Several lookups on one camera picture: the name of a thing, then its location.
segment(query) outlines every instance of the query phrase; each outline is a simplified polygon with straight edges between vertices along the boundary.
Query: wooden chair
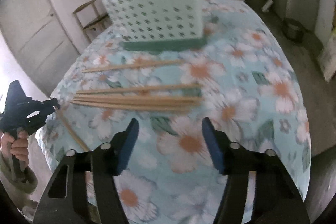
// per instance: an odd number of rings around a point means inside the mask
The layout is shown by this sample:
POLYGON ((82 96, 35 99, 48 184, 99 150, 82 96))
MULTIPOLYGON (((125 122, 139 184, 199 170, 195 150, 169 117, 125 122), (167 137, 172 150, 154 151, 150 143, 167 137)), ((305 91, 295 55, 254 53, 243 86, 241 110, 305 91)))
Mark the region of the wooden chair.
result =
POLYGON ((99 14, 98 10, 97 10, 97 7, 95 5, 95 1, 96 0, 90 0, 89 2, 83 4, 83 5, 80 5, 80 7, 78 7, 74 12, 73 12, 73 15, 75 16, 76 18, 76 21, 79 25, 79 27, 82 29, 85 37, 88 39, 88 41, 91 43, 91 39, 90 37, 88 36, 87 34, 87 31, 92 29, 92 28, 98 28, 100 29, 101 32, 103 32, 106 27, 104 25, 104 22, 106 20, 109 19, 109 15, 107 13, 103 13, 102 15, 99 14), (83 24, 80 22, 79 18, 78 18, 78 15, 77 13, 79 13, 80 11, 84 10, 85 8, 87 8, 88 6, 92 6, 93 10, 94 10, 94 13, 96 14, 96 18, 91 20, 88 24, 86 24, 85 26, 83 26, 83 24))

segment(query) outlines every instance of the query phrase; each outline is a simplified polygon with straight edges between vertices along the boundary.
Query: finger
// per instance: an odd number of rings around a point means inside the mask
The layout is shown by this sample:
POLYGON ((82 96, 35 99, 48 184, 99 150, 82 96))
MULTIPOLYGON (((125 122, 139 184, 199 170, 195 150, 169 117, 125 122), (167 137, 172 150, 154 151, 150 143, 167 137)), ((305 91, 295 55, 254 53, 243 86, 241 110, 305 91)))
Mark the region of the finger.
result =
POLYGON ((29 137, 27 131, 25 131, 25 130, 20 131, 18 136, 19 136, 19 138, 22 138, 22 139, 27 139, 29 137))
POLYGON ((2 135, 2 137, 1 137, 1 143, 2 143, 2 144, 4 144, 5 142, 6 142, 6 143, 7 143, 7 142, 12 143, 12 142, 14 142, 14 141, 15 141, 14 137, 11 136, 9 133, 4 133, 4 135, 2 135))
POLYGON ((28 140, 27 139, 17 139, 12 144, 12 148, 15 147, 28 147, 28 140))
POLYGON ((27 148, 21 148, 21 147, 16 147, 16 148, 12 148, 10 150, 10 153, 12 155, 26 155, 28 156, 28 149, 27 148))
POLYGON ((28 156, 26 156, 26 155, 16 155, 15 158, 17 158, 18 160, 24 161, 25 162, 25 167, 28 166, 28 164, 29 164, 28 156))

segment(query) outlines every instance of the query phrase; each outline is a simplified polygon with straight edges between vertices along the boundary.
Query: door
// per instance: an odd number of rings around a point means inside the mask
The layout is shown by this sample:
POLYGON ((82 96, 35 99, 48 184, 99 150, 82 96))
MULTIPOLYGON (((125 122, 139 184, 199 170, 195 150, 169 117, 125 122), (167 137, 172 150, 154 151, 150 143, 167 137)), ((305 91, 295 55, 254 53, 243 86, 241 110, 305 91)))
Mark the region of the door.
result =
POLYGON ((46 95, 79 55, 49 0, 1 0, 0 29, 18 63, 46 95))

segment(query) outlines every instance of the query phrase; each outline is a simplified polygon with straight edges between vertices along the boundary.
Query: green plastic basket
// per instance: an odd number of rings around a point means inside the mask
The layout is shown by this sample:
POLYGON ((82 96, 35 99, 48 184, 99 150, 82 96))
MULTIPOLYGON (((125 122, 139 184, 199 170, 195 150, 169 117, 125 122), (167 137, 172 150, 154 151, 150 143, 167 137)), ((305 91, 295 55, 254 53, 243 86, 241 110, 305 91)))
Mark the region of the green plastic basket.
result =
POLYGON ((202 0, 103 0, 112 22, 123 29, 124 49, 182 51, 206 43, 202 0))

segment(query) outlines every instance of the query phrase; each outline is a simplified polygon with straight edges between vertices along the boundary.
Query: tablecloth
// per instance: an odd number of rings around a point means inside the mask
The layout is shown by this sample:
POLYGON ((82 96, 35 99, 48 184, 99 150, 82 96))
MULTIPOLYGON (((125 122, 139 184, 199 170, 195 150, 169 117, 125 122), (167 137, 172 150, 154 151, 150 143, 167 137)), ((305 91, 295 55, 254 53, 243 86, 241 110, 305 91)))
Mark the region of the tablecloth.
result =
MULTIPOLYGON (((208 44, 184 52, 124 51, 125 29, 109 27, 84 51, 52 94, 59 99, 74 131, 95 149, 124 131, 132 118, 139 138, 127 170, 115 177, 122 206, 131 223, 212 223, 227 177, 212 166, 201 133, 209 117, 217 130, 246 149, 276 151, 305 198, 310 178, 309 123, 295 73, 270 30, 245 3, 204 3, 208 44), (182 65, 82 73, 90 67, 183 59, 182 65), (77 90, 199 83, 202 90, 146 95, 202 95, 200 107, 171 113, 99 109, 69 104, 77 90)), ((53 114, 37 134, 54 170, 65 152, 83 150, 53 114)), ((244 222, 251 217, 254 174, 250 174, 244 222)), ((88 188, 92 181, 88 176, 88 188)), ((89 191, 89 198, 94 199, 89 191)))

